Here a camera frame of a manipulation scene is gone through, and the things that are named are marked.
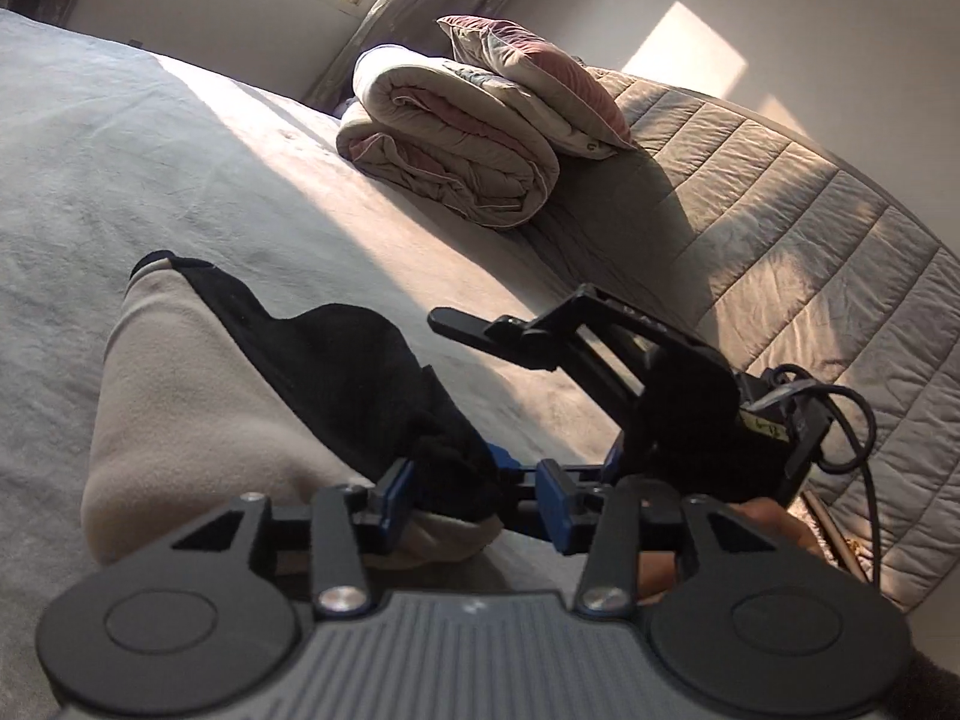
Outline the person's right hand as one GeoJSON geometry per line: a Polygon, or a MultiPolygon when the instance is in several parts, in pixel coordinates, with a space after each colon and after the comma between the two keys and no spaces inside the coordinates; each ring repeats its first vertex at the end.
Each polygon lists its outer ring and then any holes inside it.
{"type": "MultiPolygon", "coordinates": [[[[823,551],[811,528],[773,499],[747,500],[743,504],[731,504],[731,509],[750,518],[765,532],[782,536],[806,553],[823,559],[823,551]]],[[[638,556],[638,601],[641,605],[661,600],[675,587],[675,582],[677,569],[672,553],[641,553],[638,556]]]]}

